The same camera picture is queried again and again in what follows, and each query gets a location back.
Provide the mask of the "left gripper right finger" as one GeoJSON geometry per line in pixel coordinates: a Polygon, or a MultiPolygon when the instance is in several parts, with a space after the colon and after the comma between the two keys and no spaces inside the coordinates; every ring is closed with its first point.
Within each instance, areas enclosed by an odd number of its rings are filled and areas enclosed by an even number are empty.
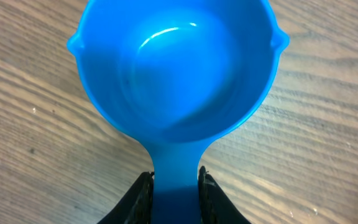
{"type": "Polygon", "coordinates": [[[203,224],[251,224],[230,201],[205,166],[201,166],[199,171],[198,191],[203,224]]]}

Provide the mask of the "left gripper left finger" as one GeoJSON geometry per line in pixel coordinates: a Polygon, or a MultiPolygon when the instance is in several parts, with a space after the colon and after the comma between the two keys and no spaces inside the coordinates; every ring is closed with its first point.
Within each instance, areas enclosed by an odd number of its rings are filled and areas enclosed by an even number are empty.
{"type": "Polygon", "coordinates": [[[153,172],[143,172],[117,205],[98,224],[149,224],[153,199],[153,172]]]}

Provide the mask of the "blue plastic measuring scoop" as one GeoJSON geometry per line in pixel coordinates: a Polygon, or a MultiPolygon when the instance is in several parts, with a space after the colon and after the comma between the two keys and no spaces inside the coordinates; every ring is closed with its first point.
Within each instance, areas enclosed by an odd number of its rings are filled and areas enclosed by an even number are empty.
{"type": "Polygon", "coordinates": [[[152,223],[201,221],[201,156],[262,104],[288,44],[268,1],[87,3],[67,48],[92,104],[152,159],[152,223]]]}

